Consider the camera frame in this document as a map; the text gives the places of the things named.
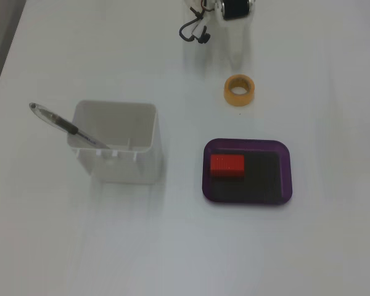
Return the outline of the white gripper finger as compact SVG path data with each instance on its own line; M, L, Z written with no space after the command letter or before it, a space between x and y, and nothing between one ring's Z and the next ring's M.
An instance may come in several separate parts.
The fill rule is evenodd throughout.
M249 24L228 28L228 56L235 72L245 70L252 63L251 29Z
M207 20L195 18L182 26L183 66L185 70L205 70L211 44Z

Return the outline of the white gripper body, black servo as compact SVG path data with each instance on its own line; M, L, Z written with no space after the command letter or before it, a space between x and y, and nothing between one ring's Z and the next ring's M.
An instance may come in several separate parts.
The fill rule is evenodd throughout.
M245 26L253 20L255 1L253 0L217 0L215 16L223 28L235 25Z

